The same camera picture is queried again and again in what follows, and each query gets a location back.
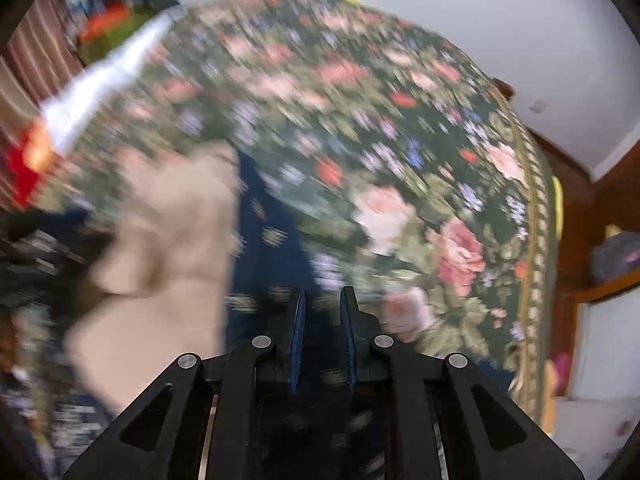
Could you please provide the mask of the navy patterned sarong cloth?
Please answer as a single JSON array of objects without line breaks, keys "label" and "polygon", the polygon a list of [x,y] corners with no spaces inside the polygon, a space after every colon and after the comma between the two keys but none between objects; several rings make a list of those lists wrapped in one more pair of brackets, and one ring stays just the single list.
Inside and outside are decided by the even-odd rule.
[{"label": "navy patterned sarong cloth", "polygon": [[122,213],[89,271],[101,299],[64,338],[81,382],[113,414],[178,356],[221,356],[292,289],[318,289],[285,206],[230,145],[127,162],[122,174]]}]

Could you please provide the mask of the red fluffy plush toy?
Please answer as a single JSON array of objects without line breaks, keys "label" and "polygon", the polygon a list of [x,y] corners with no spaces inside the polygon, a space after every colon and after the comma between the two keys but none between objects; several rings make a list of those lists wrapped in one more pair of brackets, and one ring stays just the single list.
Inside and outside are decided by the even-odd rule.
[{"label": "red fluffy plush toy", "polygon": [[18,143],[6,156],[15,206],[29,206],[39,181],[55,161],[56,154],[49,128],[43,120],[35,120],[21,133]]}]

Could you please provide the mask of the white pillow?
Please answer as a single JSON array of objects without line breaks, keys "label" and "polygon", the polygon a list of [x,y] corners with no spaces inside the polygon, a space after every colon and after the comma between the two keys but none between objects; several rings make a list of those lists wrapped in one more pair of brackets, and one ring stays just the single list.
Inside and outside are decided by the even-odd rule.
[{"label": "white pillow", "polygon": [[56,96],[40,104],[40,117],[55,154],[65,156],[72,150],[100,104],[137,79],[152,49],[160,44],[170,26],[185,15],[185,6],[160,12],[103,60],[85,68]]}]

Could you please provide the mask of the striped maroon curtain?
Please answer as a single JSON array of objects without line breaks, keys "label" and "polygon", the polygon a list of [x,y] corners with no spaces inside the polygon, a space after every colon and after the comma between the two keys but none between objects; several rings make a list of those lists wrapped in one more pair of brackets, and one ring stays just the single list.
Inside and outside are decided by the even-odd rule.
[{"label": "striped maroon curtain", "polygon": [[11,148],[36,119],[39,104],[81,70],[64,32],[66,0],[35,0],[1,48],[1,207],[14,205]]}]

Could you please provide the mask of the floral dark green bedspread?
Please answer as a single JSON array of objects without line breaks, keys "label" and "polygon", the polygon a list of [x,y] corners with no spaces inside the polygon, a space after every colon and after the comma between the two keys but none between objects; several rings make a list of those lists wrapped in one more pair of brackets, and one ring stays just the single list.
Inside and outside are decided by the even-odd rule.
[{"label": "floral dark green bedspread", "polygon": [[34,202],[112,226],[127,162],[214,141],[253,159],[325,292],[354,286],[419,351],[465,353],[544,417],[554,177],[463,51],[342,0],[192,6]]}]

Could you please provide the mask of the grey purple bag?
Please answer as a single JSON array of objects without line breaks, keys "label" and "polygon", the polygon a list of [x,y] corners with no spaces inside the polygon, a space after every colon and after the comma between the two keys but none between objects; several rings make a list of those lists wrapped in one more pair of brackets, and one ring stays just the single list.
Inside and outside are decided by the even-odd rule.
[{"label": "grey purple bag", "polygon": [[594,248],[590,270],[593,281],[603,285],[638,269],[640,234],[623,232]]}]

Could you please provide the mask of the brown wooden door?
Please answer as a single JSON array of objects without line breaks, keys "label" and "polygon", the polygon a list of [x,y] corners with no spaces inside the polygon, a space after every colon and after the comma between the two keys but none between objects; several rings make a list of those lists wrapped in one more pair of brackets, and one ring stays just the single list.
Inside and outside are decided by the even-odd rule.
[{"label": "brown wooden door", "polygon": [[571,296],[592,285],[591,253],[604,240],[605,227],[614,224],[627,231],[639,229],[639,142],[634,140],[624,148],[602,177],[593,177],[540,133],[529,133],[560,181],[556,194],[563,197],[563,203],[556,218],[563,225],[553,303],[556,310],[563,311]]}]

